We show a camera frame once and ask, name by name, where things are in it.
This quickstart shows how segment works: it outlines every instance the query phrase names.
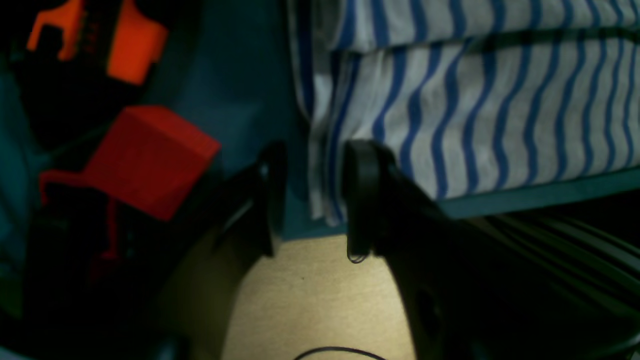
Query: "orange plastic part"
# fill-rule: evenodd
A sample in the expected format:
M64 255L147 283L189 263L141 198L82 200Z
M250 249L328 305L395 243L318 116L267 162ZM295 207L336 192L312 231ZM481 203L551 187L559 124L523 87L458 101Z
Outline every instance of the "orange plastic part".
M58 59L60 61L71 60L76 55L76 40L80 30L83 8L84 0L67 0L58 8L40 12L33 24L27 49L36 51L42 28L45 25L55 26L62 29L63 33L63 46L58 52Z
M142 85L149 68L162 53L167 34L164 26L140 13L134 0L123 0L107 74L126 83Z

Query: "black cable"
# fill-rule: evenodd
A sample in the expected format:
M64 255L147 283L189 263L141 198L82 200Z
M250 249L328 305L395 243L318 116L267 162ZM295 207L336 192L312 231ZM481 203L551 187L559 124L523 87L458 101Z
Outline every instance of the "black cable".
M309 351L303 352L302 354L298 355L294 360L300 360L300 359L302 359L304 357L307 357L309 355L316 354L318 352L326 352L326 351L351 352L353 354L367 356L367 357L370 357L371 359L375 359L375 360L386 360L384 357L377 356L376 354L372 354L372 353L366 352L364 350L358 350L357 348L350 348L350 347L319 347L319 348L313 348L313 349L311 349Z
M347 252L347 259L349 259L349 261L352 264L359 264L359 263L365 261L365 259L367 259L367 256L368 255L360 255L360 256L357 256L355 258L352 258L351 255Z

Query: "red box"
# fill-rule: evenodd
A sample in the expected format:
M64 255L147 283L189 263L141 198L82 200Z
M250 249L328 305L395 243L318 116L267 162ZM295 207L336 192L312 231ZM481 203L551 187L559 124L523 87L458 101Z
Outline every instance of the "red box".
M84 169L86 182L160 220L169 220L220 144L163 106L123 110Z

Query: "blue and white striped cloth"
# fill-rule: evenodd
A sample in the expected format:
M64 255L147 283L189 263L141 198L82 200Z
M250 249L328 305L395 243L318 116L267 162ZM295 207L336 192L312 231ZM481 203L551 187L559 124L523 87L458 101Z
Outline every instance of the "blue and white striped cloth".
M314 217L375 139L434 199L640 163L640 0L289 0Z

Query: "striped fabric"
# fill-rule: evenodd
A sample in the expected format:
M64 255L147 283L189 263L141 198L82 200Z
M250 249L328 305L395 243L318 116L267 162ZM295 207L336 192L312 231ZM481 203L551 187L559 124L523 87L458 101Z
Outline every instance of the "striped fabric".
M375 139L434 199L640 163L640 0L290 0L312 212Z

